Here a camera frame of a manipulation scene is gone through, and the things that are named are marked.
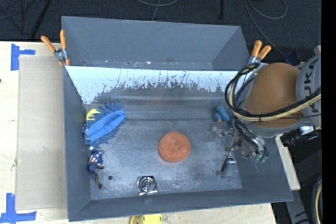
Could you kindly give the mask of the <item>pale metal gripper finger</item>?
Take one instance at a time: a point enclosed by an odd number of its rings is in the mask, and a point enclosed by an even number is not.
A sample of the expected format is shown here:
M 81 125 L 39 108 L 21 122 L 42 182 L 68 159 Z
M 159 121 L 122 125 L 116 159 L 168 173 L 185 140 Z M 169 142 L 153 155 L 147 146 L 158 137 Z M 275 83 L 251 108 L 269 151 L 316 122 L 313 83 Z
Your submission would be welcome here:
M 222 126 L 213 126 L 208 132 L 207 140 L 212 142 L 216 137 L 229 137 L 234 135 L 233 129 L 226 129 Z
M 216 175 L 220 179 L 231 179 L 236 171 L 236 161 L 232 157 L 227 157 Z

